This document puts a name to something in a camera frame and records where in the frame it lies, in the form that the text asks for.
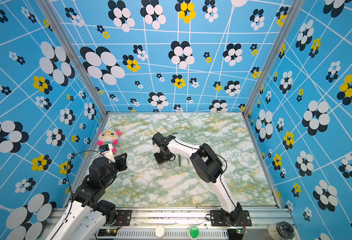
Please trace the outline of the dark green gel pen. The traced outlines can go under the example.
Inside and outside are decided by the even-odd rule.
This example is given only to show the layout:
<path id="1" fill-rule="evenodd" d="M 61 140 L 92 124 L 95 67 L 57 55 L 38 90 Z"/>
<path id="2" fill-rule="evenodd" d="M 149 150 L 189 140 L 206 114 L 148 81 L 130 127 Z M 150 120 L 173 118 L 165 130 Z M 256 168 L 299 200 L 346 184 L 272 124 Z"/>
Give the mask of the dark green gel pen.
<path id="1" fill-rule="evenodd" d="M 120 151 L 120 154 L 122 155 L 122 154 L 123 154 L 123 150 L 122 150 L 122 148 L 121 148 L 119 142 L 117 142 L 117 147 L 118 147 L 118 149 L 119 149 L 119 151 Z"/>

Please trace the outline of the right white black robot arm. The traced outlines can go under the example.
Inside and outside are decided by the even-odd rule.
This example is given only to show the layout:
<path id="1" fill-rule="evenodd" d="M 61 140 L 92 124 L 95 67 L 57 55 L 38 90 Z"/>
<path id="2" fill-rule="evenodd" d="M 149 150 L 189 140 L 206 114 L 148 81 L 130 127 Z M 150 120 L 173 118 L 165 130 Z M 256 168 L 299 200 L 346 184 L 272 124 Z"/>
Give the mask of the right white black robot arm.
<path id="1" fill-rule="evenodd" d="M 220 202 L 222 217 L 227 224 L 235 226 L 240 222 L 242 206 L 226 183 L 225 169 L 219 155 L 208 144 L 193 145 L 179 140 L 174 135 L 165 137 L 161 133 L 156 133 L 152 141 L 154 157 L 158 164 L 171 162 L 176 156 L 189 159 L 200 179 L 215 192 Z"/>

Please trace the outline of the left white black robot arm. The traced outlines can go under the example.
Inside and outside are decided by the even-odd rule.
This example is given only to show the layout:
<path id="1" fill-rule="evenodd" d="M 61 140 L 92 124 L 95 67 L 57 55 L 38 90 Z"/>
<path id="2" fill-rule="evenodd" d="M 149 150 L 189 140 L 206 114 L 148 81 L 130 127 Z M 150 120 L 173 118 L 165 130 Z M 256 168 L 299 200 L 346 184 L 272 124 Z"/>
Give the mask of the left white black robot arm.
<path id="1" fill-rule="evenodd" d="M 102 196 L 119 172 L 127 169 L 127 154 L 96 158 L 89 174 L 75 190 L 64 214 L 45 237 L 46 240 L 90 240 L 104 226 L 116 226 L 113 233 L 130 223 L 131 211 L 119 214 L 116 205 Z"/>

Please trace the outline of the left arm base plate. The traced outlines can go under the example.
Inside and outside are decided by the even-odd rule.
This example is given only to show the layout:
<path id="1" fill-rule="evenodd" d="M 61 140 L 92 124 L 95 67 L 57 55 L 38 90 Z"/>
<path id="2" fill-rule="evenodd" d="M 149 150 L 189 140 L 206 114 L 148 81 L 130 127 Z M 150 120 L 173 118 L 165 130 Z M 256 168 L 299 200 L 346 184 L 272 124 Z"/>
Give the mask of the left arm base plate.
<path id="1" fill-rule="evenodd" d="M 116 210 L 116 217 L 113 220 L 107 220 L 104 226 L 125 227 L 129 226 L 132 218 L 132 210 Z"/>

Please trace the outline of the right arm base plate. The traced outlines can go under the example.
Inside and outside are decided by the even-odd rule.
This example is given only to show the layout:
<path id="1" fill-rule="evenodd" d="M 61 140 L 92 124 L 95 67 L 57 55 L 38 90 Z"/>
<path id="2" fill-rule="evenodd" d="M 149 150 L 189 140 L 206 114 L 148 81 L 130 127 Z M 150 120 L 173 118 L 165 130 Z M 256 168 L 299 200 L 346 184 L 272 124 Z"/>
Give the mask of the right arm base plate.
<path id="1" fill-rule="evenodd" d="M 223 210 L 211 210 L 211 225 L 213 227 L 251 227 L 252 221 L 249 211 L 243 210 L 239 216 L 233 218 L 231 214 Z"/>

